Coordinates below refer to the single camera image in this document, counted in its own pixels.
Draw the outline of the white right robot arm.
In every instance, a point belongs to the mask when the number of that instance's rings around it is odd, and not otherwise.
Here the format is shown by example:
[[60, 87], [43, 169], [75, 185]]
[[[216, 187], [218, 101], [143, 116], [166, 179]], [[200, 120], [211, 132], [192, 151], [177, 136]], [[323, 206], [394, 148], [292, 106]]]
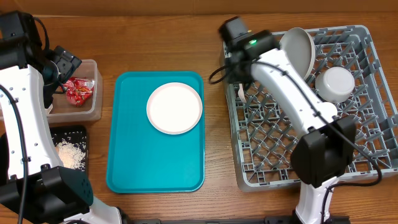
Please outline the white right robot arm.
[[299, 203], [291, 215], [267, 217], [265, 223], [349, 223], [348, 216], [330, 215], [329, 206], [333, 188], [353, 161], [354, 121], [338, 118], [336, 106], [314, 94], [268, 30], [254, 34], [233, 17], [218, 32], [229, 53], [225, 79], [266, 87], [299, 138], [290, 155], [301, 180]]

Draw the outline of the pink plastic fork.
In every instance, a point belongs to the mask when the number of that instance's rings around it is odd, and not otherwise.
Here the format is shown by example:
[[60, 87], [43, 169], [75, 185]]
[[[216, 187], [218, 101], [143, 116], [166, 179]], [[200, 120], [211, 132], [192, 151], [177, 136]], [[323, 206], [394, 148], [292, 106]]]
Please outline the pink plastic fork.
[[239, 99], [241, 100], [241, 102], [246, 104], [246, 97], [244, 94], [244, 87], [243, 87], [242, 83], [239, 84], [238, 96], [239, 96]]

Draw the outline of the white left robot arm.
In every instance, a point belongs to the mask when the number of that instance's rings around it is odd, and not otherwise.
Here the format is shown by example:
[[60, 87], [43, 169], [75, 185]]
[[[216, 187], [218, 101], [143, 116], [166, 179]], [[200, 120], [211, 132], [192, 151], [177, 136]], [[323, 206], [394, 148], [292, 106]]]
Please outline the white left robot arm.
[[87, 175], [66, 168], [50, 135], [45, 103], [80, 66], [62, 47], [50, 49], [40, 19], [1, 16], [1, 111], [7, 136], [7, 180], [1, 203], [32, 223], [128, 223], [93, 194]]

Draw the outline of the white paper cup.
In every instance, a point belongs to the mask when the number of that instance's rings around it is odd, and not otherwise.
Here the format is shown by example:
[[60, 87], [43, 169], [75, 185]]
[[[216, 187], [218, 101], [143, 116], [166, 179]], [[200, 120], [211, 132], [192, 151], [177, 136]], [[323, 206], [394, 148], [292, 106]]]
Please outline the white paper cup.
[[332, 118], [338, 114], [337, 108], [333, 103], [321, 102], [319, 107], [324, 118]]

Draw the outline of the grey shallow bowl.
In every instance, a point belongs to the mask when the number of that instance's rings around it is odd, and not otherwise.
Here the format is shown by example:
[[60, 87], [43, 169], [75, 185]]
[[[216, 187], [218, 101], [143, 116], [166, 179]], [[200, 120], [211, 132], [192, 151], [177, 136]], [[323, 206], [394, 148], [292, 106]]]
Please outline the grey shallow bowl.
[[304, 29], [295, 27], [282, 36], [280, 45], [296, 72], [306, 80], [315, 63], [315, 44], [312, 36]]

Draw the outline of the large red snack wrapper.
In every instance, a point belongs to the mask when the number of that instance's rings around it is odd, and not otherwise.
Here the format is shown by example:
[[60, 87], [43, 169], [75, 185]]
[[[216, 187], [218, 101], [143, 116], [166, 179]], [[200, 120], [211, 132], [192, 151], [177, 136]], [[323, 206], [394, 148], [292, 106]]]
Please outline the large red snack wrapper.
[[67, 101], [73, 106], [82, 106], [93, 96], [95, 81], [87, 78], [72, 77], [63, 84]]

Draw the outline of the white deep bowl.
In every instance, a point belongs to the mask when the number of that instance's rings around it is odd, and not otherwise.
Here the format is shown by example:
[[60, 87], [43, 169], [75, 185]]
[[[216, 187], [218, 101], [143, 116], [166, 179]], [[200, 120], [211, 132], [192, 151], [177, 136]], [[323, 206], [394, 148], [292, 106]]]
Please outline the white deep bowl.
[[332, 67], [317, 76], [315, 88], [318, 95], [330, 103], [346, 101], [355, 87], [355, 80], [350, 71], [341, 67]]

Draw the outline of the pink round plate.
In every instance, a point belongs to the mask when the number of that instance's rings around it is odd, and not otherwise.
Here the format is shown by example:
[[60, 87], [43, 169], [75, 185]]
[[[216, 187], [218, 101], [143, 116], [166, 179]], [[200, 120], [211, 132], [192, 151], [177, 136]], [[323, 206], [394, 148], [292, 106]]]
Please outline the pink round plate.
[[158, 131], [177, 135], [193, 129], [201, 119], [203, 103], [191, 86], [171, 82], [161, 85], [150, 95], [146, 113]]

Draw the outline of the white rice pile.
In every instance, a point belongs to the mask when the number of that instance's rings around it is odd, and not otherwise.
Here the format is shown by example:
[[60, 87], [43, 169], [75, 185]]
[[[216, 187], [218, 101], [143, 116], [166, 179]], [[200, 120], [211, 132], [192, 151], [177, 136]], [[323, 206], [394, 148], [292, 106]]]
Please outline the white rice pile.
[[72, 143], [69, 139], [62, 139], [56, 144], [55, 149], [64, 167], [86, 171], [86, 143]]

